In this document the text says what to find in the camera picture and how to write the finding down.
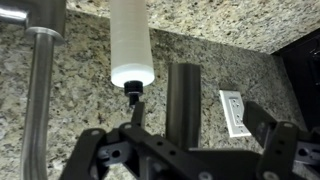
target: bolt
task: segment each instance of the bolt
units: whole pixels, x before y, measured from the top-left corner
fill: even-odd
[[[199,180],[213,180],[213,178],[210,173],[204,171],[199,174]]]
[[[293,127],[293,124],[291,124],[291,123],[284,123],[284,127],[290,128],[290,127]]]
[[[265,180],[279,180],[279,176],[271,171],[266,171],[263,173],[263,178]]]
[[[258,126],[258,128],[257,128],[257,130],[258,130],[259,132],[263,132],[265,126],[266,126],[265,123],[260,123],[259,126]]]
[[[91,132],[91,135],[92,136],[95,136],[95,135],[98,135],[100,132],[98,130],[94,130]]]
[[[97,168],[91,168],[90,175],[94,180],[98,180],[99,178],[98,178]]]
[[[124,128],[125,128],[125,129],[130,129],[130,128],[132,128],[132,126],[131,126],[131,124],[126,124],[126,125],[124,126]]]

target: white outlet cover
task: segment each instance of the white outlet cover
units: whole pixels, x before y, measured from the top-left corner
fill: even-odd
[[[240,92],[220,90],[220,96],[230,137],[251,136],[242,121],[244,106]]]

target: black fitting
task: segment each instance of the black fitting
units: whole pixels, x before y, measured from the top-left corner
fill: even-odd
[[[128,81],[124,83],[124,94],[129,97],[129,106],[134,108],[139,102],[139,96],[143,94],[143,84],[141,81]]]

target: dark metal tube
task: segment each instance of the dark metal tube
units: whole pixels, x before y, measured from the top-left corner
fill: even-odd
[[[166,138],[185,150],[198,147],[201,132],[200,66],[171,65],[167,91]]]
[[[54,38],[35,36],[27,114],[24,126],[21,179],[46,180],[46,146]]]

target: speckled granite surface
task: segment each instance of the speckled granite surface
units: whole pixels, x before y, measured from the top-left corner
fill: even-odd
[[[68,8],[110,17],[110,0],[68,0]],[[320,27],[318,0],[146,0],[149,25],[272,53]]]
[[[18,179],[21,136],[32,59],[23,29],[0,24],[0,179]],[[56,48],[48,132],[48,174],[57,179],[76,139],[86,128],[109,131],[129,120],[127,97],[110,82],[109,21],[72,12],[67,44]],[[167,67],[191,62],[202,67],[202,141],[205,148],[242,148],[261,152],[252,137],[229,139],[219,89],[232,88],[262,105],[278,120],[303,127],[302,117],[279,58],[151,30],[155,82],[145,88],[146,129],[164,133]],[[120,166],[109,179],[132,179]]]

